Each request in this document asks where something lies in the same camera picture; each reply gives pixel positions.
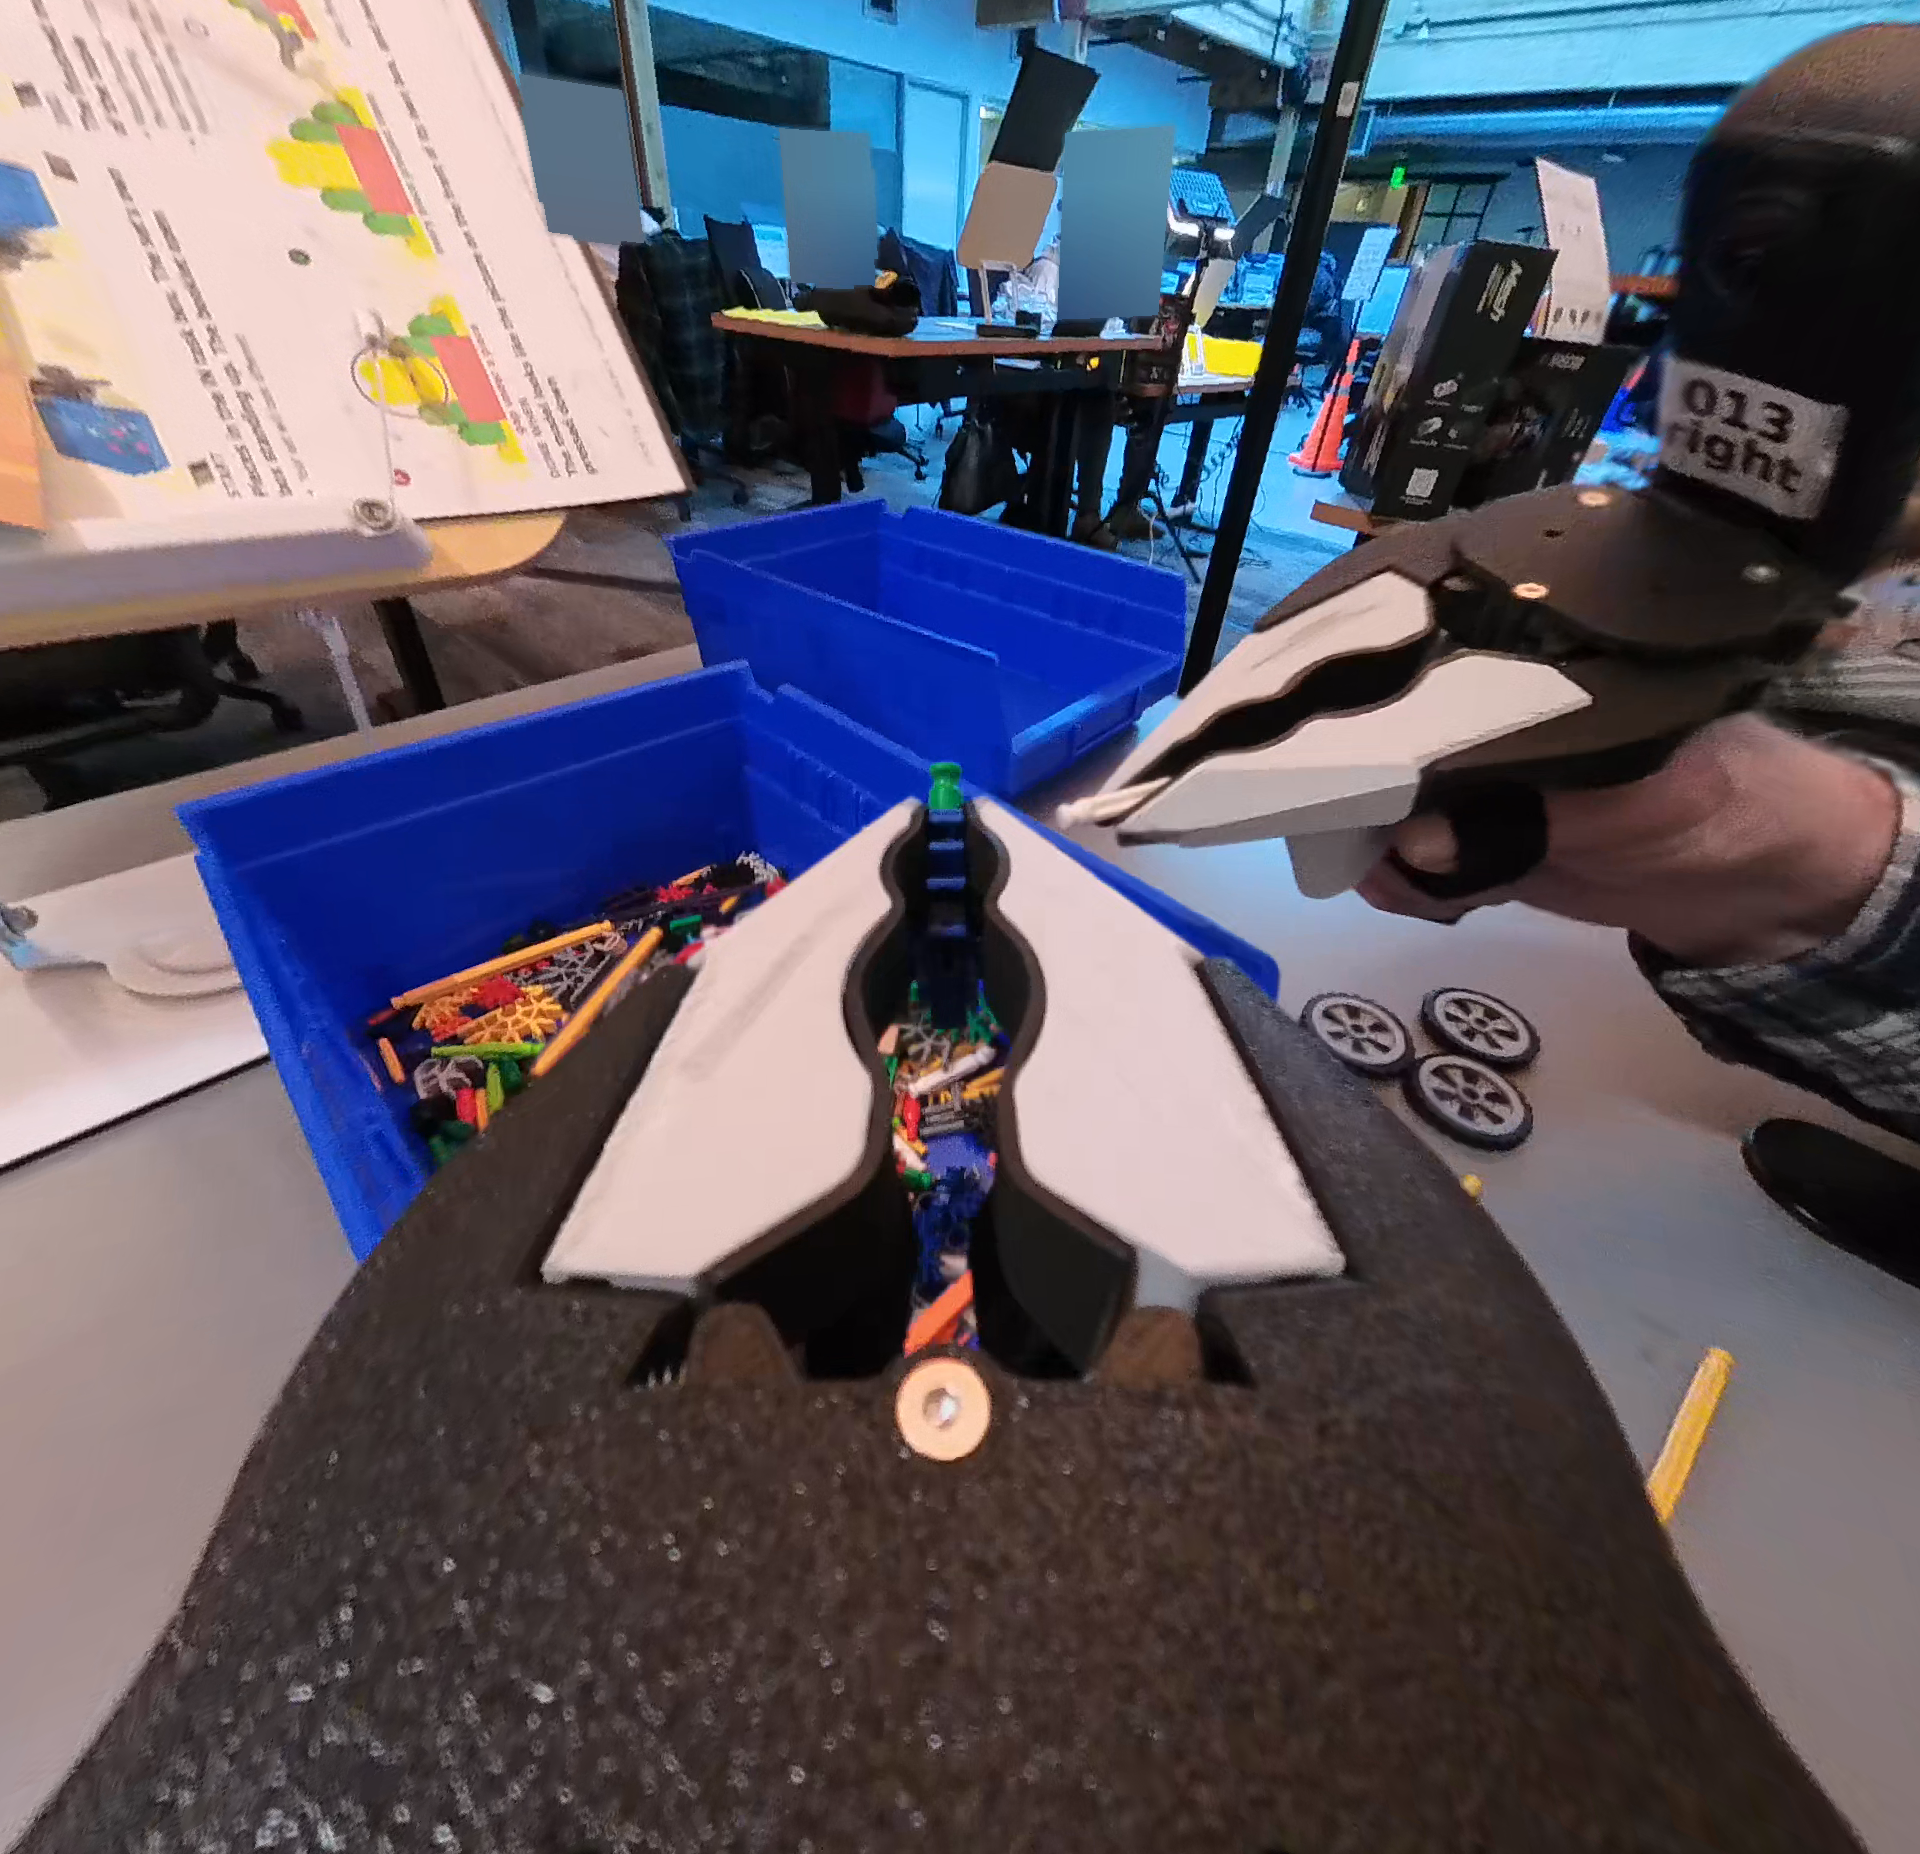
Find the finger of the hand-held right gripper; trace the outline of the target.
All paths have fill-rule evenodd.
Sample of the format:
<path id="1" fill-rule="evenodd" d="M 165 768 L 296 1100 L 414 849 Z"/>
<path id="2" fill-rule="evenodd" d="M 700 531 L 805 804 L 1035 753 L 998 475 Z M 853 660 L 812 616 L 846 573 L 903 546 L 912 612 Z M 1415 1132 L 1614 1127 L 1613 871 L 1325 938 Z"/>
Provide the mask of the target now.
<path id="1" fill-rule="evenodd" d="M 1115 774 L 1178 782 L 1208 761 L 1265 749 L 1312 714 L 1376 709 L 1407 690 L 1426 641 L 1426 587 L 1374 573 L 1248 633 Z"/>
<path id="2" fill-rule="evenodd" d="M 1115 835 L 1228 847 L 1391 828 L 1415 811 L 1426 763 L 1582 709 L 1589 694 L 1546 666 L 1434 666 L 1376 709 L 1319 714 L 1273 746 L 1187 763 Z"/>

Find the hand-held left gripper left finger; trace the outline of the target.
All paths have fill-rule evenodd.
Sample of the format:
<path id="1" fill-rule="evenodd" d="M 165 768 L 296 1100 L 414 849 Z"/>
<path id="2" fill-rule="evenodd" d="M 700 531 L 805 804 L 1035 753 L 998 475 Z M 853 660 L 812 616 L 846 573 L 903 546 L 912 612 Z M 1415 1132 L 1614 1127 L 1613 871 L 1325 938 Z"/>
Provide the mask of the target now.
<path id="1" fill-rule="evenodd" d="M 898 801 L 705 949 L 540 1283 L 687 1298 L 857 1173 L 875 1083 L 846 1026 L 846 982 L 892 924 L 880 860 L 915 811 Z"/>

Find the blue snowflake connector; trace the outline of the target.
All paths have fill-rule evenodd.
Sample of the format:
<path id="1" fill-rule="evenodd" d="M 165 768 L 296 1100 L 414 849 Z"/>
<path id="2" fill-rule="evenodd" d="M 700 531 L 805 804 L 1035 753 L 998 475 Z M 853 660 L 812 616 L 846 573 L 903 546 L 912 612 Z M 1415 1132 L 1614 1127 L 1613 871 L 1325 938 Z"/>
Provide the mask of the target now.
<path id="1" fill-rule="evenodd" d="M 912 990 L 934 1026 L 969 1026 L 984 993 L 984 899 L 969 856 L 963 816 L 924 816 L 924 868 L 912 877 Z"/>

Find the blue bin of toy parts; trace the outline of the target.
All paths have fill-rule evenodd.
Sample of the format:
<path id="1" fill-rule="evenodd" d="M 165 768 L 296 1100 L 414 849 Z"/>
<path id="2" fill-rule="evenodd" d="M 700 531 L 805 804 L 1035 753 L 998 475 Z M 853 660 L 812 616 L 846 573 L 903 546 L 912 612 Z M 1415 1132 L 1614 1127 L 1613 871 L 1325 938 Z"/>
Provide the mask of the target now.
<path id="1" fill-rule="evenodd" d="M 624 917 L 637 938 L 667 883 L 738 856 L 799 877 L 928 768 L 723 666 L 183 804 L 352 1261 L 438 1169 L 395 1079 L 423 1047 L 414 1009 L 375 1014 L 540 930 Z"/>

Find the yellow plastic rod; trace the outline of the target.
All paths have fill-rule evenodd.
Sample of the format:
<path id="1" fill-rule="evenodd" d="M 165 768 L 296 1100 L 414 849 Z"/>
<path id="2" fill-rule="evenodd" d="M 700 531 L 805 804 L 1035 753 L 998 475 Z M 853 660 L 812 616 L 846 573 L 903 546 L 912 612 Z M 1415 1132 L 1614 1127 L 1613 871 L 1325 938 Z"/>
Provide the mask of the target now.
<path id="1" fill-rule="evenodd" d="M 1661 1527 L 1670 1527 L 1687 1483 L 1694 1483 L 1694 1467 L 1708 1449 L 1708 1436 L 1719 1424 L 1719 1409 L 1732 1388 L 1732 1374 L 1736 1374 L 1736 1359 L 1729 1349 L 1708 1349 L 1702 1361 L 1694 1369 L 1694 1383 L 1666 1424 L 1666 1439 L 1646 1467 L 1646 1503 Z"/>

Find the person's right forearm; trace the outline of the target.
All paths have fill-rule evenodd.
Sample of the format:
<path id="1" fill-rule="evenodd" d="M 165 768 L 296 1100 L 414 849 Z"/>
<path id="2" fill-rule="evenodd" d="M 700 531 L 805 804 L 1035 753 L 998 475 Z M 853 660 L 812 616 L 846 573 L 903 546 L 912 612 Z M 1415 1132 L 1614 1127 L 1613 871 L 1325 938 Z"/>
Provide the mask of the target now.
<path id="1" fill-rule="evenodd" d="M 1694 966 L 1627 938 L 1635 974 L 1719 1060 L 1834 1100 L 1915 1142 L 1920 1121 L 1920 573 L 1861 595 L 1764 714 L 1876 763 L 1901 791 L 1901 835 L 1861 917 L 1823 949 L 1752 966 Z"/>

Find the small black product box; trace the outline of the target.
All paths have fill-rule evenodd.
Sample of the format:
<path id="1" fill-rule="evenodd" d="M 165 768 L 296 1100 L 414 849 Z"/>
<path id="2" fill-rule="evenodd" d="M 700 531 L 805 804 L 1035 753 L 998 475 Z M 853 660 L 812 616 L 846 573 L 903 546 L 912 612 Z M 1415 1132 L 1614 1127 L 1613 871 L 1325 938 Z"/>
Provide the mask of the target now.
<path id="1" fill-rule="evenodd" d="M 1522 440 L 1509 490 L 1529 497 L 1575 481 L 1642 361 L 1627 346 L 1523 339 L 1514 361 Z"/>

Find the orange traffic cone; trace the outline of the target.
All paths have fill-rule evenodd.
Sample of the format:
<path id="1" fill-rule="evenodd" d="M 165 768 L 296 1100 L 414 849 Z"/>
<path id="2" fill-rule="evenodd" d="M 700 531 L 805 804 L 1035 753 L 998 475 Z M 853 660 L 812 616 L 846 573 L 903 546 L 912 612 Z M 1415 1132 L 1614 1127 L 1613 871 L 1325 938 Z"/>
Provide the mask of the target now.
<path id="1" fill-rule="evenodd" d="M 1353 405 L 1353 370 L 1355 370 L 1362 339 L 1349 346 L 1349 353 L 1331 366 L 1321 405 L 1302 438 L 1302 444 L 1289 455 L 1295 475 L 1325 481 L 1342 467 L 1349 450 L 1349 405 Z"/>

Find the pile of colourful toy pieces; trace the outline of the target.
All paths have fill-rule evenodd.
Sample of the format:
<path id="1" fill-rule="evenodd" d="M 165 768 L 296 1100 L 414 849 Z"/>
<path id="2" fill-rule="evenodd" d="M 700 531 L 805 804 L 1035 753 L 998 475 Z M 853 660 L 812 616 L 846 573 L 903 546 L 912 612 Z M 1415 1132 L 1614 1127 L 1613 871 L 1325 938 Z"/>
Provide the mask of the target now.
<path id="1" fill-rule="evenodd" d="M 367 1047 L 414 1161 L 438 1173 L 525 1092 L 537 1060 L 613 997 L 613 974 L 648 949 L 637 980 L 687 966 L 738 917 L 763 909 L 785 871 L 738 849 L 674 883 L 637 883 L 584 929 L 525 924 L 476 974 L 449 974 L 367 1020 Z M 875 1034 L 892 1083 L 892 1164 L 912 1218 L 907 1316 L 924 1343 L 977 1349 L 971 1231 L 998 1179 L 998 1088 L 1006 1026 L 987 990 L 958 1026 L 934 1022 L 924 982 Z"/>

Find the black metal pole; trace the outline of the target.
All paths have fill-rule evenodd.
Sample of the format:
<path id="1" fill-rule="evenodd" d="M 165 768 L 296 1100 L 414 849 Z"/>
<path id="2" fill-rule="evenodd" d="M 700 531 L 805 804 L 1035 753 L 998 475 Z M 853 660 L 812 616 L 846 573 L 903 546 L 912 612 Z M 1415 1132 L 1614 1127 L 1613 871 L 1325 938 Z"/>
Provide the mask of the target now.
<path id="1" fill-rule="evenodd" d="M 1223 648 L 1236 568 L 1248 551 L 1265 455 L 1278 440 L 1278 417 L 1279 417 L 1289 374 L 1295 361 L 1295 335 L 1305 322 L 1305 300 L 1312 300 L 1319 257 L 1325 244 L 1331 198 L 1339 198 L 1339 182 L 1349 166 L 1349 141 L 1353 141 L 1353 121 L 1362 104 L 1362 87 L 1368 87 L 1374 56 L 1376 56 L 1383 15 L 1389 15 L 1389 0 L 1349 0 L 1342 30 L 1331 45 L 1325 94 L 1319 104 L 1319 131 L 1305 145 L 1302 198 L 1295 198 L 1292 233 L 1289 233 L 1279 284 L 1278 284 L 1278 304 L 1265 320 L 1257 384 L 1248 395 L 1248 417 L 1242 417 L 1242 438 L 1236 438 L 1236 467 L 1230 467 L 1230 487 L 1228 487 L 1228 504 L 1217 517 L 1213 560 L 1200 579 L 1196 622 L 1189 622 L 1189 641 L 1187 641 L 1175 694 L 1189 694 L 1213 676 L 1217 648 Z"/>

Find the blue plastic bin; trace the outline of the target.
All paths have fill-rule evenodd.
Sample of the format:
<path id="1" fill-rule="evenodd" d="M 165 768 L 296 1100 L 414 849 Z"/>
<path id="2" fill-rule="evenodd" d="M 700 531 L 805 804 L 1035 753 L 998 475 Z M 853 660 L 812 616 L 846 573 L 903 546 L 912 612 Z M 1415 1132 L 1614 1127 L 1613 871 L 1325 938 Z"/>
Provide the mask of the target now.
<path id="1" fill-rule="evenodd" d="M 1187 579 L 875 497 L 667 538 L 705 666 L 1017 801 L 1178 683 Z"/>

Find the wooden office desk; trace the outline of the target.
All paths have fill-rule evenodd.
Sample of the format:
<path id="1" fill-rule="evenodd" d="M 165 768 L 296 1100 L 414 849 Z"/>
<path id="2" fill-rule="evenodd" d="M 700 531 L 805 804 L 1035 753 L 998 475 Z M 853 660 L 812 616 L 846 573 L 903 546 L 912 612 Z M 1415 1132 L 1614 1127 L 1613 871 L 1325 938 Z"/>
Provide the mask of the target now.
<path id="1" fill-rule="evenodd" d="M 915 320 L 907 335 L 830 331 L 799 309 L 717 309 L 712 335 L 770 349 L 791 389 L 791 438 L 805 467 L 812 508 L 846 497 L 843 405 L 853 384 L 880 384 L 898 405 L 1042 400 L 1037 463 L 1022 475 L 1022 526 L 1069 538 L 1074 450 L 1084 417 L 1121 389 L 1172 389 L 1187 335 L 1037 335 L 984 331 L 977 320 Z"/>

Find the black stand foot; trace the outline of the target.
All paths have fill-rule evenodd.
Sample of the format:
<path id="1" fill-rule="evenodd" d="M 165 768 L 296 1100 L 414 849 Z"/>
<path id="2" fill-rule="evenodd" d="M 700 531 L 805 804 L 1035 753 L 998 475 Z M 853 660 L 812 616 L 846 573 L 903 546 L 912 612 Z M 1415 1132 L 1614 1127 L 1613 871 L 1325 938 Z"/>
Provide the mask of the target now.
<path id="1" fill-rule="evenodd" d="M 1920 1287 L 1920 1169 L 1806 1121 L 1744 1134 L 1752 1187 L 1834 1252 Z"/>

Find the white flat board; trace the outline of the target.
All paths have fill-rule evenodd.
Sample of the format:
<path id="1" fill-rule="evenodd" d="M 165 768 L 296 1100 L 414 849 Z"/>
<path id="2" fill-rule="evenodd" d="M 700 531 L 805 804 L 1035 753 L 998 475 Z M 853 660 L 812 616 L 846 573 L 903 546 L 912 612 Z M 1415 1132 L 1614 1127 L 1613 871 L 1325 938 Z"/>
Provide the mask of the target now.
<path id="1" fill-rule="evenodd" d="M 0 1164 L 267 1060 L 193 856 L 0 909 Z"/>

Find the white instruction sheet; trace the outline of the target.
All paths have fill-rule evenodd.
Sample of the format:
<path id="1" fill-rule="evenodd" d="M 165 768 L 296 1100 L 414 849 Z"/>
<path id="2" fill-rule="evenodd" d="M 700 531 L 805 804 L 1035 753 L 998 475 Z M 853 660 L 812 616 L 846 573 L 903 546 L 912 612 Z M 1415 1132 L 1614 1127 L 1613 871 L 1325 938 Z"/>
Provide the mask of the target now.
<path id="1" fill-rule="evenodd" d="M 43 521 L 687 487 L 476 0 L 0 0 L 0 80 Z"/>

